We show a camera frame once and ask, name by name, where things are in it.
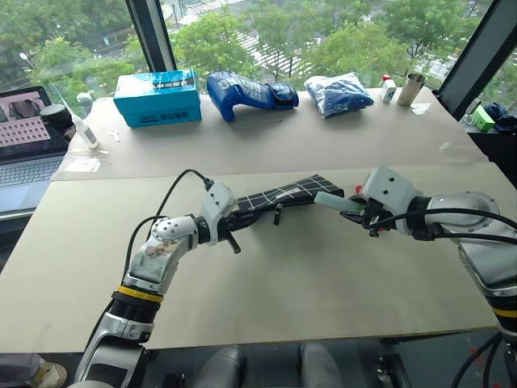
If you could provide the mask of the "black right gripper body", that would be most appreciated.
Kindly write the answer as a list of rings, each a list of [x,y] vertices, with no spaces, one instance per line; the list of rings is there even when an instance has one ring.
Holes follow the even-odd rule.
[[[391,212],[384,209],[382,203],[373,199],[365,199],[365,203],[359,204],[358,211],[364,211],[364,223],[359,224],[368,231],[368,235],[372,238],[379,238],[380,232],[395,228],[393,221],[388,221],[381,226],[372,227],[373,224],[392,216]]]

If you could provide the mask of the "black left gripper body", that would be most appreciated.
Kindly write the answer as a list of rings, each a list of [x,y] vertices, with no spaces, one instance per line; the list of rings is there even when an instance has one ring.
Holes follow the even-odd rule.
[[[253,225],[261,215],[256,212],[233,211],[228,216],[220,219],[220,241],[225,241],[228,236],[238,230],[243,230]]]

